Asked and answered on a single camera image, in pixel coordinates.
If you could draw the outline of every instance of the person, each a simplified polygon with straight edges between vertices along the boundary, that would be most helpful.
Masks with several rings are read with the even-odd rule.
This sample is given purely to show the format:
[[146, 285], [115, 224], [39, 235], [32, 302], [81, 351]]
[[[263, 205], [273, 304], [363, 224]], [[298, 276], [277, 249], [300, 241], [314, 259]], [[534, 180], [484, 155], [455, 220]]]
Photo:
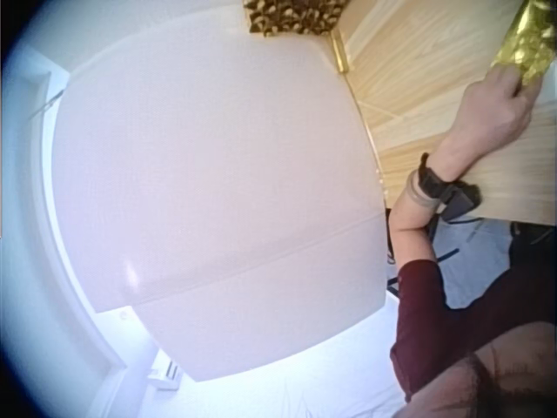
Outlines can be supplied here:
[[[522, 86], [516, 66], [495, 65], [466, 88], [425, 167], [449, 184], [512, 143], [530, 122], [541, 84]], [[395, 417], [557, 416], [551, 269], [513, 266], [472, 305], [450, 309], [424, 232], [439, 204], [413, 172], [389, 217], [400, 299], [391, 360], [407, 401]]]

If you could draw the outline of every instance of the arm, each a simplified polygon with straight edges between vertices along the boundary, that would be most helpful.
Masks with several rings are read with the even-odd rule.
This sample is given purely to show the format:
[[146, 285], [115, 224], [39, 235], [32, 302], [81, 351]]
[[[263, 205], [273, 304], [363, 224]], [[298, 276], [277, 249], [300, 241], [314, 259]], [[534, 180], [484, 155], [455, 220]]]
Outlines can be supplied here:
[[[540, 88], [541, 79], [521, 87], [518, 68], [495, 65], [484, 80], [466, 88], [454, 124], [428, 158], [427, 166], [442, 180], [454, 181], [488, 153], [513, 142], [528, 126]], [[399, 269], [413, 260], [436, 260], [424, 226], [438, 204], [420, 190], [417, 176], [413, 185], [418, 199], [406, 187], [389, 217]]]

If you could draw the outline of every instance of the wooden surface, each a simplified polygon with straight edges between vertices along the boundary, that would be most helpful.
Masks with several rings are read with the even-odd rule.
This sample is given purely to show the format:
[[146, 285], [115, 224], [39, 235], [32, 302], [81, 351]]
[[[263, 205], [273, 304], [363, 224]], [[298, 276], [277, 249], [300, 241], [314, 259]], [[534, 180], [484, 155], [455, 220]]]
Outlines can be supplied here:
[[[387, 206], [451, 126], [466, 86], [482, 79], [521, 0], [352, 0], [339, 21], [346, 75], [372, 135]], [[484, 196], [477, 216], [555, 223], [554, 64], [516, 143], [465, 180]]]

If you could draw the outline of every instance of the black watch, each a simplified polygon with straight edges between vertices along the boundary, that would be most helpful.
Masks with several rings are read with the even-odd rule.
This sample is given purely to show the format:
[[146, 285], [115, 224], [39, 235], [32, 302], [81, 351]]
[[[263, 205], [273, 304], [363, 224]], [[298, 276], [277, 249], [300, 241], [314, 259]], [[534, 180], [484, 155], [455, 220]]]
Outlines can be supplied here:
[[426, 196], [431, 199], [439, 199], [446, 205], [441, 212], [441, 218], [444, 221], [448, 222], [458, 218], [480, 205], [481, 194], [478, 186], [469, 185], [460, 180], [453, 182], [441, 180], [431, 168], [426, 166], [427, 157], [429, 154], [426, 152], [421, 156], [418, 185]]

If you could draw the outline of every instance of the maroon sweater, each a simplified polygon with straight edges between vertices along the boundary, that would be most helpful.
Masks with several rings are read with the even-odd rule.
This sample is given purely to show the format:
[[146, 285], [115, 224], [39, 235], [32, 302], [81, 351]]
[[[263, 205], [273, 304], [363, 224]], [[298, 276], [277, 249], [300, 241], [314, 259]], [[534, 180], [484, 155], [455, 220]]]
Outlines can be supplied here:
[[555, 323], [555, 284], [547, 268], [504, 272], [472, 305], [446, 305], [437, 263], [415, 260], [399, 272], [399, 321], [391, 360], [406, 401], [468, 353], [535, 321]]

